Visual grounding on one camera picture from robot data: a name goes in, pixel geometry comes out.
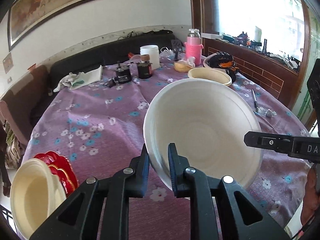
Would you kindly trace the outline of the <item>person's right hand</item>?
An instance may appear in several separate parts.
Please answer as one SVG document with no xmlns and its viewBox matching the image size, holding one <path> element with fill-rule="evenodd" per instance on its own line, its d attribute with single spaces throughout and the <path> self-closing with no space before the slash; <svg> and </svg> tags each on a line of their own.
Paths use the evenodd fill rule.
<svg viewBox="0 0 320 240">
<path fill-rule="evenodd" d="M 314 168 L 311 168 L 307 175 L 302 213 L 300 216 L 302 225 L 305 225 L 308 222 L 319 207 L 319 195 L 316 192 L 316 180 L 316 171 Z"/>
</svg>

